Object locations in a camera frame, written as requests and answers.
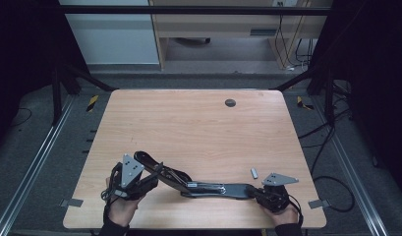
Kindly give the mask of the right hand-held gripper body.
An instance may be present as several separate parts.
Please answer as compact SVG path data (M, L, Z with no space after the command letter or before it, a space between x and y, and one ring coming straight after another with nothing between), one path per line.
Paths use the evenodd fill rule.
M285 188L288 184L298 183L294 177L270 173L262 182L264 201L261 205L272 212L279 212L290 204L289 194Z

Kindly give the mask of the black frame strut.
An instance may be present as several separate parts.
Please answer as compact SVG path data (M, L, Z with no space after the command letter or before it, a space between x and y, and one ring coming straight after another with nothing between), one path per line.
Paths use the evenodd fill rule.
M72 65L64 64L56 66L51 73L53 125L56 125L62 116L61 87L64 87L68 94L79 94L82 87L79 85L77 78L84 79L104 91L116 90L116 88L94 78L89 72L75 68Z
M306 93L308 95L319 95L320 92L324 90L324 118L330 126L333 126L335 120L333 108L334 81L333 76L328 69L322 66L313 66L293 79L276 86L273 90L284 91L307 79L310 79L306 88Z

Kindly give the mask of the person's right hand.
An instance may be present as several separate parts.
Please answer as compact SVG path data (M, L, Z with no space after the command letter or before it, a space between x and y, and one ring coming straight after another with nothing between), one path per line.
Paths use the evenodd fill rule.
M262 210L270 218L274 226L299 222L298 211L292 205L287 206L279 212L272 212L265 207Z

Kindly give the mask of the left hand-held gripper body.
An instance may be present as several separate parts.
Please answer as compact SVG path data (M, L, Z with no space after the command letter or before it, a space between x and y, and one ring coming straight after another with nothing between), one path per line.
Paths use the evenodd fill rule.
M141 193L141 183L144 166L127 153L123 161L118 162L112 169L107 188L102 192L102 199L109 201L116 195L126 201L134 201L145 194Z

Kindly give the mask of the light wooden desk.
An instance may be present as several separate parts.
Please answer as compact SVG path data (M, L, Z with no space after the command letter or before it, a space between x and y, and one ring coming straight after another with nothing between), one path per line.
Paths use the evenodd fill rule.
M333 0L148 0L151 6L236 6L329 8ZM293 53L301 39L317 39L325 16L265 15L153 15L157 51L165 60L169 38L259 37L270 48L281 69L294 65Z

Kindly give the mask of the black stapler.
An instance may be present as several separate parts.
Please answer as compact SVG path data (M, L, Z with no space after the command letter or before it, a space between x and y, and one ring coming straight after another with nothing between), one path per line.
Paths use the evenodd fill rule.
M136 151L134 160L153 173L160 168L158 179L169 187L179 191L186 198L228 198L247 200L255 197L256 188L250 184L207 183L193 181L185 172L157 162L145 151Z

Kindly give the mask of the white cabinet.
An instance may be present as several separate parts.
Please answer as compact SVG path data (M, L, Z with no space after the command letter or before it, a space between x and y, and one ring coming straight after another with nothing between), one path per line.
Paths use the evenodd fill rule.
M151 15L67 14L89 65L158 64Z

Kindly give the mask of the yellow black hazard tape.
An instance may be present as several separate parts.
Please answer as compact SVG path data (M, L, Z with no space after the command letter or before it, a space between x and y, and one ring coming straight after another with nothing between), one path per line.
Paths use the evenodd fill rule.
M300 108L307 109L307 110L315 109L312 105L305 104L300 96L297 96L297 106Z

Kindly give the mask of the yellow-handled tool on floor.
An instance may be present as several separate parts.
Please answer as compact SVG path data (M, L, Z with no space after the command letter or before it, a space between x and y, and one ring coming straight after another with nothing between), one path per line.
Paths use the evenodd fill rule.
M93 110L94 105L98 100L99 95L93 95L89 100L88 106L86 108L86 112L91 112Z

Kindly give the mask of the aluminium floor rail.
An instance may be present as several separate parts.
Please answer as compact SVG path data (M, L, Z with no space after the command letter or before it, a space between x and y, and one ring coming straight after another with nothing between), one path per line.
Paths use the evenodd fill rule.
M332 145L332 149L347 182L347 186L354 195L355 204L359 208L363 219L370 230L371 236L389 236L383 220L375 208L367 188L364 186L363 180L351 162L350 156L348 155L345 147L340 141L339 135L337 134L339 128L337 122L341 120L340 112L348 115L349 107L346 105L345 101L335 98L333 100L333 104L330 105L330 108L333 109L333 124L335 129L332 132L329 132L329 129L326 129L326 132L329 134L329 142Z
M35 153L29 168L23 175L23 179L17 186L11 200L8 202L5 210L0 215L0 236L7 236L12 228L21 208L23 207L34 182L41 171L49 153L52 151L57 138L66 123L67 117L70 115L72 106L75 104L76 98L68 95L63 104L60 117L48 129L45 138L42 140L39 149Z

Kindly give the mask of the black curtain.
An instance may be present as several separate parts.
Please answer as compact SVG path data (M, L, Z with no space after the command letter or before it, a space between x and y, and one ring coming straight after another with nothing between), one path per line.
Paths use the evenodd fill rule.
M0 145L24 95L51 84L54 61L38 39L40 27L66 62L87 70L84 56L63 14L39 10L59 0L0 0Z
M351 107L402 192L402 0L333 0L312 64L351 84Z

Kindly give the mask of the person's left hand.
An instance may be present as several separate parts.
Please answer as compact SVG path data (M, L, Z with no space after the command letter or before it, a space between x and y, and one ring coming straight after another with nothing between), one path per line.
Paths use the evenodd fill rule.
M127 227L133 219L139 203L143 200L141 197L134 201L126 201L116 195L113 195L108 204L108 218L115 224Z

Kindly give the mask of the black frame crossbar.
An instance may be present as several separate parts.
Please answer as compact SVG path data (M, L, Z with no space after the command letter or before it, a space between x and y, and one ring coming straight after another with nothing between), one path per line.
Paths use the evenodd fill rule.
M235 7L235 6L82 6L62 5L65 14L150 14L150 15L283 15L328 16L330 8L308 7Z

